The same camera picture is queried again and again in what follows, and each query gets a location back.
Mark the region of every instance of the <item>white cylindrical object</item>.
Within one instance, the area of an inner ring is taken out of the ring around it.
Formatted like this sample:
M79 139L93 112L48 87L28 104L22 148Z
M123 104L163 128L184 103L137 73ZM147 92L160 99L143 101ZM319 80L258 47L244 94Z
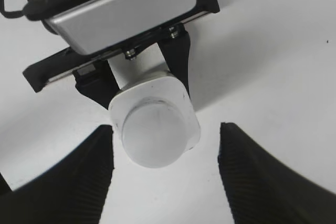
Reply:
M185 86L166 71L147 74L124 87L112 99L109 112L125 152L144 167L174 163L201 136Z
M174 163L187 146L186 123L181 113L164 101L140 104L133 109L121 137L128 156L148 168Z

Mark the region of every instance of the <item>black bracket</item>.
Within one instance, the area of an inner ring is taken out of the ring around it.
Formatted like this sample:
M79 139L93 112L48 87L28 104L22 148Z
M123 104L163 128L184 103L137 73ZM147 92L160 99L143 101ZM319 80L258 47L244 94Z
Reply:
M103 51L83 56L66 48L29 66L23 75L34 91L40 92L46 85L73 74L77 90L107 108L119 87L106 60L122 53L131 59L158 43L171 73L189 92L188 58L191 42L184 25L218 12L218 0L197 0L196 6L189 12Z

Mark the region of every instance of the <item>white surface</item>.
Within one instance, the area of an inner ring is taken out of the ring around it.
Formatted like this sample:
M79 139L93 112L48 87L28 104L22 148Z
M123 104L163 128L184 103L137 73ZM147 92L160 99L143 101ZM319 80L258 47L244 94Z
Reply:
M165 102L143 104L122 128L124 149L137 164L162 168L177 161L187 146L186 125L177 108Z
M222 121L336 193L336 0L219 1L220 14L188 26L200 143L152 170L132 164L115 139L101 223L233 223L216 164ZM8 9L23 3L12 0ZM0 170L16 188L109 120L76 93L73 79L34 94L22 77L27 65L65 46L59 38L24 19L0 26Z
M94 0L48 23L79 54L89 55L176 18L196 0Z
M166 71L145 74L124 87L112 99L109 114L125 151L145 167L173 163L200 139L200 125L187 90Z

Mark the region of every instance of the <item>textured rubber surface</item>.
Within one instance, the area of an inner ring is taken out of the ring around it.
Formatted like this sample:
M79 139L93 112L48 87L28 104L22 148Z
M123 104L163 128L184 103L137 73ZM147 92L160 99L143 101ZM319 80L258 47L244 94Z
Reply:
M223 123L219 172L235 224L335 224L336 195L268 154L237 125Z
M0 196L4 195L6 193L11 192L12 190L10 189L9 185L7 184L6 180L0 173Z
M112 171L112 127L102 125L49 171L0 197L0 223L97 224Z

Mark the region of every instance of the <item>white cylinder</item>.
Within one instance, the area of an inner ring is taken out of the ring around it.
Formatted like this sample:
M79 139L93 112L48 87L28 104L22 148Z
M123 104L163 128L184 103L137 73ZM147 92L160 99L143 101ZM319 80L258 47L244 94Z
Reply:
M140 104L130 111L121 137L128 156L148 168L174 163L184 153L188 140L182 114L164 101Z

